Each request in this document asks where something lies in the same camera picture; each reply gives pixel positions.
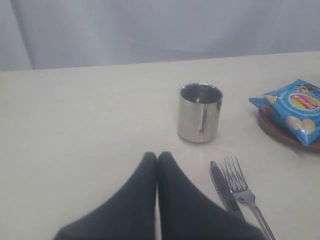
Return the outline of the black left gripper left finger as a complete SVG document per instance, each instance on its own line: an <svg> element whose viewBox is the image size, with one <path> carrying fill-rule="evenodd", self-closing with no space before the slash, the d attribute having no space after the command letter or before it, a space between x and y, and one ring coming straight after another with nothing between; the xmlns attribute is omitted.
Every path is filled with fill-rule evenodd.
<svg viewBox="0 0 320 240"><path fill-rule="evenodd" d="M127 182L104 204L62 227L56 240L154 240L157 157L143 155Z"/></svg>

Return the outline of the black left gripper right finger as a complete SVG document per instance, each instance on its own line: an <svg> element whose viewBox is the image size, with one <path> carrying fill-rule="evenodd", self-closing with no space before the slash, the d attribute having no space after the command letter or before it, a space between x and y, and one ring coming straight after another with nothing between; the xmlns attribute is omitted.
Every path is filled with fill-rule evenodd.
<svg viewBox="0 0 320 240"><path fill-rule="evenodd" d="M187 178L170 152L157 162L157 188L164 240L263 240L257 227L226 212Z"/></svg>

